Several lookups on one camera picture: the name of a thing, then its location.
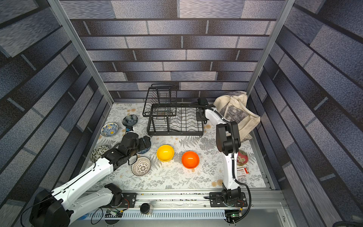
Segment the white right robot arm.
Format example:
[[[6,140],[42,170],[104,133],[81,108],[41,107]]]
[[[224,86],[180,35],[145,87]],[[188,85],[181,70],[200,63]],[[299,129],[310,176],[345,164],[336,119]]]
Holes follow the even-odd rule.
[[[216,146],[222,154],[224,166],[221,195],[207,196],[205,199],[222,202],[226,206],[239,203],[249,208],[251,206],[250,189],[246,183],[240,182],[237,178],[237,157],[241,146],[237,123],[227,120],[214,107],[197,108],[196,117],[198,121],[210,121],[216,126]]]

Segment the orange plastic bowl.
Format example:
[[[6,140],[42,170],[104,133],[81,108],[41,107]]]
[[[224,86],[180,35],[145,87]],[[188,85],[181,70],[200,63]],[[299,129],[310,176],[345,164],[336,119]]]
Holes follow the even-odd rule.
[[[183,154],[182,164],[187,169],[195,169],[199,165],[199,156],[193,151],[187,151]]]

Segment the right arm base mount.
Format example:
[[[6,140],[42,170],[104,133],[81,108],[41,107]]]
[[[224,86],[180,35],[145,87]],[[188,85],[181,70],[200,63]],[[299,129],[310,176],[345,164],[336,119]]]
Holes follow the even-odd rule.
[[[212,208],[247,208],[249,205],[244,192],[241,192],[239,196],[232,198],[223,196],[221,192],[210,192],[207,198],[209,198],[210,206]]]

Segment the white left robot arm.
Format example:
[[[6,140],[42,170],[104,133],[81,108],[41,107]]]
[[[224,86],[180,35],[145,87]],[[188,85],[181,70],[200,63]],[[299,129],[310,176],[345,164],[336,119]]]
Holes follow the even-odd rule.
[[[122,190],[113,183],[83,196],[90,187],[129,163],[137,152],[149,150],[151,139],[127,132],[120,143],[106,151],[91,167],[67,183],[39,192],[31,208],[29,222],[34,227],[67,227],[83,215],[103,206],[119,207],[125,200]]]

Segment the yellow plastic bowl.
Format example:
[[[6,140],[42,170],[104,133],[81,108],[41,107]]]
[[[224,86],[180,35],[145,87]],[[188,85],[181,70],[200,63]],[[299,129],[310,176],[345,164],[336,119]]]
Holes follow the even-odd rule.
[[[170,145],[160,146],[157,150],[157,158],[162,162],[169,162],[173,159],[175,151]]]

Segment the black wire dish rack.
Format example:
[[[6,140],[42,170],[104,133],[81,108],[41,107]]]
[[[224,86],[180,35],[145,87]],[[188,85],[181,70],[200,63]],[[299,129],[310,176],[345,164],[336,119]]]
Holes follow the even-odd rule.
[[[148,118],[149,136],[199,136],[204,134],[204,124],[199,108],[194,104],[177,101],[177,87],[172,84],[152,84],[142,115]]]

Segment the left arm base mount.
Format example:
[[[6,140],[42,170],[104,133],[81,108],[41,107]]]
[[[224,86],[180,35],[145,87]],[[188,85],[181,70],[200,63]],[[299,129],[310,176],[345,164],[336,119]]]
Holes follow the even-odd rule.
[[[121,193],[113,195],[110,203],[107,206],[117,209],[134,208],[136,196],[136,193]]]

